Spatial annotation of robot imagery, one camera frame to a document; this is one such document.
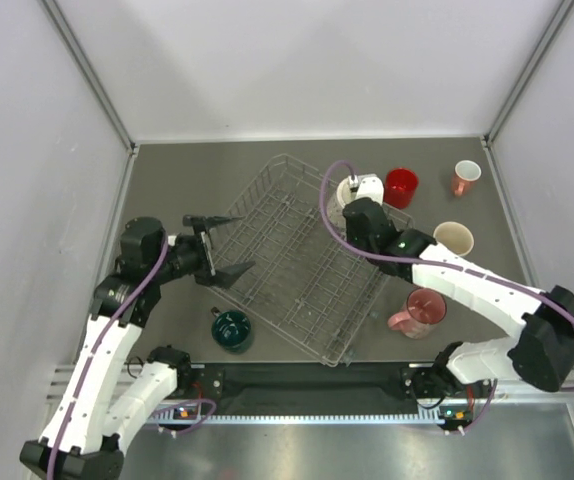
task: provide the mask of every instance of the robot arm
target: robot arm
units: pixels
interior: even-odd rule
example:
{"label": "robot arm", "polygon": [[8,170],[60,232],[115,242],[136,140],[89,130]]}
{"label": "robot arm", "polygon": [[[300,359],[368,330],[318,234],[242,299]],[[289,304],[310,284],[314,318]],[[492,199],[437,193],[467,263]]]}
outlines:
{"label": "robot arm", "polygon": [[[229,288],[253,266],[248,262],[217,270],[213,264],[209,230],[233,220],[185,216],[183,225],[192,227],[193,234],[168,237],[166,252],[159,220],[137,218],[126,225],[115,271],[95,289],[85,341],[63,399],[40,439],[23,446],[20,460],[32,472],[47,478],[52,457],[54,479],[119,477],[124,455],[147,418],[163,399],[182,393],[192,381],[189,355],[159,347],[111,405],[127,355],[160,300],[162,284],[193,275],[200,285]],[[154,266],[159,268],[151,276]],[[151,281],[118,314],[148,275]]]}
{"label": "robot arm", "polygon": [[[483,343],[458,342],[438,355],[426,381],[440,385],[446,395],[479,380],[522,379],[541,390],[560,390],[574,366],[574,328],[557,312],[521,290],[510,288],[490,271],[481,269],[418,230],[398,231],[382,207],[369,198],[343,210],[348,242],[363,251],[427,261],[395,263],[369,260],[387,275],[428,287],[469,307],[502,328],[507,337]],[[457,269],[440,268],[450,263]],[[477,272],[465,275],[463,271]],[[493,277],[495,282],[486,281]],[[574,316],[574,295],[555,287],[542,294]]]}

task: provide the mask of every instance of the mug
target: mug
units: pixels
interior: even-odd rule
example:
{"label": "mug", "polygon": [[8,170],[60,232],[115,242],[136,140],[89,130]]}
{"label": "mug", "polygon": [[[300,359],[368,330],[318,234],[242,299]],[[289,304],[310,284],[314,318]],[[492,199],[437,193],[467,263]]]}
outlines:
{"label": "mug", "polygon": [[429,288],[419,288],[409,294],[400,312],[387,325],[409,338],[426,337],[445,318],[447,304],[443,297]]}
{"label": "mug", "polygon": [[239,310],[221,312],[216,307],[211,309],[216,317],[211,326],[214,341],[229,353],[244,353],[253,342],[251,322],[247,315]]}
{"label": "mug", "polygon": [[349,189],[349,177],[345,178],[327,202],[327,218],[336,227],[342,238],[347,238],[347,224],[343,217],[343,209],[353,200]]}
{"label": "mug", "polygon": [[460,257],[474,248],[474,234],[462,223],[441,223],[434,230],[434,238]]}
{"label": "mug", "polygon": [[471,187],[473,187],[476,180],[480,178],[482,170],[476,162],[471,160],[462,160],[456,164],[454,169],[454,177],[451,181],[451,190],[457,197],[463,196]]}

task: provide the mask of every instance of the metal frame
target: metal frame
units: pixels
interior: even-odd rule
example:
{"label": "metal frame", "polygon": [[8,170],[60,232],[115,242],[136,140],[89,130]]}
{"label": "metal frame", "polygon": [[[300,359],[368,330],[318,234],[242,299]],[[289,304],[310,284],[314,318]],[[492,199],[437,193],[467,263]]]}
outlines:
{"label": "metal frame", "polygon": [[498,137],[500,130],[503,128],[507,118],[509,118],[509,115],[511,115],[514,107],[525,92],[525,89],[538,70],[538,67],[545,58],[545,55],[556,40],[556,37],[562,30],[565,21],[569,18],[573,8],[574,0],[561,0],[561,2],[558,4],[556,11],[552,15],[547,26],[545,27],[544,32],[540,36],[536,47],[529,56],[527,63],[523,67],[520,75],[518,76],[518,79],[509,92],[509,95],[503,102],[503,106],[500,108],[500,111],[496,115],[496,118],[494,119],[489,129],[489,132],[487,135],[485,135],[487,142],[491,143]]}
{"label": "metal frame", "polygon": [[69,53],[72,55],[74,62],[78,65],[80,73],[89,85],[90,90],[94,96],[98,99],[100,106],[107,115],[110,123],[114,127],[116,134],[120,138],[120,141],[125,145],[127,149],[133,151],[136,144],[132,141],[129,132],[125,128],[120,116],[116,112],[114,105],[107,95],[107,91],[100,82],[94,67],[92,67],[85,51],[83,50],[80,42],[76,38],[73,30],[69,26],[69,22],[65,18],[60,6],[56,0],[38,0],[42,5],[45,13],[49,16],[52,24],[56,28],[56,31],[60,35],[60,38],[65,43]]}
{"label": "metal frame", "polygon": [[516,209],[507,190],[502,172],[498,167],[498,160],[494,149],[484,137],[480,138],[480,142],[485,155],[487,156],[489,168],[494,178],[496,189],[498,190],[500,203],[502,204],[503,211],[505,212],[505,218],[507,219],[507,223],[509,225],[509,232],[511,233],[512,240],[514,241],[514,247],[516,248],[516,253],[518,254],[518,261],[520,262],[520,267],[525,274],[525,279],[530,285],[540,285],[538,275],[533,266],[533,262],[529,256],[529,252],[525,244],[525,237],[522,233],[520,224],[518,223],[518,219],[516,218],[516,214],[514,213]]}
{"label": "metal frame", "polygon": [[[134,169],[134,162],[138,158],[139,151],[140,147],[135,147],[125,162],[125,169],[123,170],[118,184],[118,190],[116,191],[116,197],[114,199],[111,217],[103,239],[102,253],[98,262],[98,266],[96,267],[96,278],[94,280],[94,286],[98,285],[103,280],[103,278],[107,275],[107,272],[109,272],[113,266],[116,237],[118,236],[122,212],[125,206],[125,200],[127,199],[127,192],[129,191],[129,183],[131,181],[131,174]],[[93,300],[92,293],[93,291],[90,292],[89,295],[90,306]],[[82,330],[78,339],[78,346],[72,353],[72,363],[75,363],[78,359],[81,348],[83,346],[83,342],[85,341],[86,325],[86,323],[83,323],[82,325]]]}

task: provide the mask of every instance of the wire dish rack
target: wire dish rack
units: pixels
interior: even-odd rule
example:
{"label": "wire dish rack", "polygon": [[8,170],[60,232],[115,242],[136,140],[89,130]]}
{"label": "wire dish rack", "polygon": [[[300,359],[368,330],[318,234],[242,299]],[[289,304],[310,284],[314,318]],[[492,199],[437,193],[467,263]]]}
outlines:
{"label": "wire dish rack", "polygon": [[[269,161],[227,212],[243,219],[212,233],[217,267],[249,260],[256,265],[231,289],[214,291],[336,366],[387,278],[325,229],[318,210],[322,180],[317,169],[290,155]],[[336,187],[328,185],[328,198]],[[398,228],[412,226],[409,215],[386,210]]]}

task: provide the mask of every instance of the purple cable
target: purple cable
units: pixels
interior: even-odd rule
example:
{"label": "purple cable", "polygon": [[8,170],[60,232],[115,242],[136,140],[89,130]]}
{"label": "purple cable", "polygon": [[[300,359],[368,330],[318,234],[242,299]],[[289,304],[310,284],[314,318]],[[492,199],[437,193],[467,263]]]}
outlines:
{"label": "purple cable", "polygon": [[[514,282],[510,282],[508,280],[502,279],[502,278],[497,278],[497,277],[490,277],[490,276],[486,276],[486,274],[484,274],[483,272],[479,272],[476,270],[470,270],[470,269],[465,269],[459,265],[454,265],[451,263],[445,263],[445,262],[437,262],[437,261],[433,261],[433,260],[421,260],[421,259],[416,259],[416,258],[404,258],[404,257],[388,257],[385,255],[377,255],[375,253],[369,253],[369,252],[365,252],[363,250],[360,250],[358,248],[355,248],[354,246],[350,245],[349,243],[347,243],[345,240],[343,240],[343,238],[338,235],[338,233],[336,233],[336,231],[334,230],[334,227],[331,225],[329,218],[327,218],[327,211],[325,209],[325,199],[327,197],[327,184],[329,183],[329,180],[331,178],[332,173],[338,168],[338,167],[347,167],[351,173],[352,176],[356,175],[356,170],[355,168],[349,163],[346,162],[344,160],[339,160],[335,163],[333,163],[325,172],[325,175],[323,177],[323,183],[320,187],[320,196],[318,199],[318,207],[320,209],[320,214],[322,216],[323,219],[323,223],[325,224],[325,227],[327,228],[327,230],[329,230],[329,233],[331,234],[331,236],[338,242],[340,243],[344,248],[346,248],[347,250],[349,250],[350,252],[354,253],[355,255],[361,256],[361,257],[365,257],[365,258],[370,258],[372,260],[378,260],[381,262],[392,262],[392,263],[407,263],[407,264],[417,264],[417,265],[429,265],[429,266],[433,266],[433,267],[441,267],[441,268],[448,268],[451,270],[456,270],[462,273],[466,273],[468,275],[472,275],[474,277],[480,278],[482,280],[486,280],[488,282],[492,282],[495,283],[497,285],[501,285],[503,287],[506,288],[510,288],[512,290],[515,290],[517,292],[520,293],[524,293],[525,295],[528,295],[536,300],[538,300],[539,302],[544,303],[545,305],[547,305],[549,308],[551,308],[552,310],[554,310],[556,313],[558,313],[560,316],[562,316],[565,320],[567,320],[569,323],[571,323],[574,327],[574,316],[571,315],[567,310],[565,310],[564,308],[562,308],[561,306],[559,306],[556,302],[553,302],[552,300],[550,300],[549,298],[545,297],[544,295],[541,295],[539,293],[533,292],[531,290],[529,290],[528,288],[526,288],[523,285],[519,285],[517,283]],[[562,387],[560,389],[561,391],[564,392],[574,392],[574,387]]]}
{"label": "purple cable", "polygon": [[[176,433],[176,435],[186,435],[200,428],[200,426],[207,420],[209,420],[211,416],[216,412],[216,402],[214,402],[211,398],[197,398],[195,400],[184,400],[180,403],[177,403],[176,405],[156,410],[154,413],[151,414],[151,416],[153,417],[154,415],[159,415],[161,413],[168,412],[170,410],[176,410],[177,408],[184,407],[185,405],[195,405],[195,404],[203,405],[205,403],[208,404],[211,408],[209,409],[209,412],[207,412],[203,417],[201,417],[200,420],[198,420],[196,423],[193,423],[189,428],[186,428],[185,430],[178,430],[178,431],[173,430]],[[158,427],[154,426],[150,426],[147,428],[149,430],[158,430]]]}
{"label": "purple cable", "polygon": [[71,414],[74,411],[74,405],[76,404],[76,400],[80,395],[80,392],[85,383],[85,379],[87,378],[87,374],[89,373],[89,368],[91,367],[93,356],[100,348],[100,344],[103,342],[105,336],[107,335],[107,332],[109,332],[109,329],[112,327],[114,322],[116,322],[118,318],[120,318],[120,316],[123,313],[125,313],[125,310],[129,308],[129,306],[133,303],[136,297],[138,297],[138,295],[142,293],[145,287],[147,287],[149,282],[151,282],[154,276],[158,273],[158,270],[160,270],[160,267],[162,266],[163,261],[167,256],[168,248],[169,245],[167,244],[167,235],[163,232],[163,244],[160,250],[160,256],[158,257],[158,260],[156,260],[156,263],[154,264],[153,268],[143,279],[143,281],[140,282],[140,284],[136,287],[136,289],[133,292],[131,292],[131,294],[120,305],[120,307],[118,307],[118,310],[114,312],[114,314],[107,322],[107,325],[105,325],[105,327],[100,332],[100,335],[98,335],[96,342],[94,342],[94,345],[91,348],[91,352],[89,353],[89,356],[85,360],[85,365],[83,366],[83,370],[80,374],[80,377],[78,378],[78,383],[74,388],[74,395],[73,395],[74,400],[72,400],[69,403],[69,406],[67,407],[67,411],[65,412],[65,416],[63,417],[63,422],[60,424],[60,427],[58,428],[58,433],[56,434],[56,440],[54,441],[54,446],[51,448],[51,452],[49,454],[49,461],[47,462],[47,480],[54,480],[54,468],[56,467],[56,456],[58,454],[60,444],[63,441],[63,437],[65,436],[65,431],[67,430],[67,424],[71,421]]}

